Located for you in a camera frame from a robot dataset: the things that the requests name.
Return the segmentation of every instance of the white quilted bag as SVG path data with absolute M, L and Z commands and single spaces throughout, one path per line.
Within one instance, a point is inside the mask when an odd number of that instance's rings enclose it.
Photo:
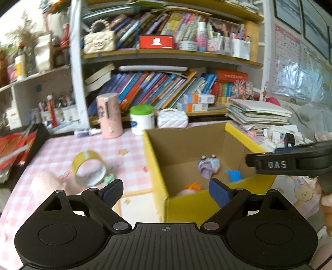
M 188 115 L 176 109 L 164 109 L 158 113 L 158 128 L 185 128 L 188 125 Z
M 104 23 L 105 31 L 93 33 L 92 29 L 97 23 Z M 110 24 L 106 20 L 95 21 L 90 29 L 90 33 L 84 37 L 85 54 L 95 54 L 102 52 L 112 52 L 115 50 L 114 31 L 110 30 Z

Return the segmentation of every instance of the blue gripper pad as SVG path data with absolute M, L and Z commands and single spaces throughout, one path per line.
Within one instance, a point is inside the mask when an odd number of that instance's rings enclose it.
M 103 192 L 102 194 L 103 202 L 109 208 L 112 208 L 121 198 L 124 191 L 124 184 L 121 180 L 115 179 L 113 182 L 105 186 L 100 191 Z
M 223 208 L 226 204 L 230 202 L 229 193 L 212 179 L 208 184 L 208 191 L 211 198 L 214 199 L 214 201 L 220 208 Z

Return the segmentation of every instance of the packing tape roll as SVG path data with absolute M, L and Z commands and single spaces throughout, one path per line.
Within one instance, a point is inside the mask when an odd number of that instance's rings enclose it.
M 78 169 L 83 165 L 84 162 L 88 160 L 97 160 L 100 162 L 99 168 L 86 176 L 77 175 Z M 83 151 L 74 157 L 73 162 L 71 163 L 73 170 L 73 175 L 75 181 L 85 187 L 93 187 L 98 185 L 107 174 L 107 167 L 105 162 L 102 160 L 101 156 L 91 150 Z

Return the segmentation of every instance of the calendar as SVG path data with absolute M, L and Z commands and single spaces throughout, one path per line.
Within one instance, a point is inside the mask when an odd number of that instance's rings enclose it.
M 276 55 L 272 93 L 295 96 L 299 73 L 300 40 L 276 25 Z

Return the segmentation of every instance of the white plastic jar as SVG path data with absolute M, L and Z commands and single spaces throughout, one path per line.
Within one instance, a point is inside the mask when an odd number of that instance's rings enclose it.
M 154 128 L 153 107 L 137 105 L 129 109 L 131 131 L 135 135 L 143 135 L 145 129 Z

